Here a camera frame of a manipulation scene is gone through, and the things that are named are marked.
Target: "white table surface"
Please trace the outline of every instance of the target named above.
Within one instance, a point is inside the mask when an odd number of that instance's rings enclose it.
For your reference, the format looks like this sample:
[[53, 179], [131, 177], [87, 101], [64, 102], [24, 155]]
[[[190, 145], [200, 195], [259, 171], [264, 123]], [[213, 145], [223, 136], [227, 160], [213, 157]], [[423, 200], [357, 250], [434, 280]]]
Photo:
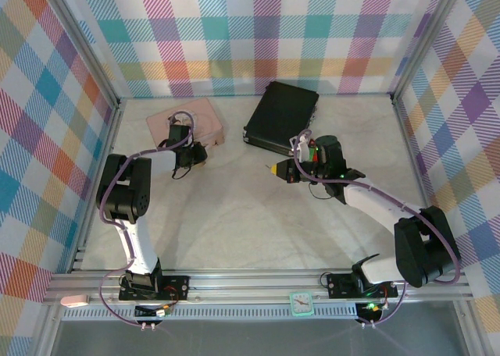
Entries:
[[[182, 180], [167, 173], [152, 181], [146, 219], [162, 267], [348, 268], [373, 253], [391, 253], [394, 237], [381, 225], [337, 200], [316, 200], [307, 183], [286, 184], [266, 167], [284, 156], [243, 142], [259, 99], [210, 98], [226, 142]], [[129, 100], [114, 152], [153, 148], [146, 117], [191, 100]], [[313, 137], [337, 136], [348, 166], [379, 188], [423, 204], [389, 97], [320, 96], [310, 128]], [[326, 195], [322, 186], [312, 189]], [[117, 232], [96, 216], [81, 268], [124, 265]]]

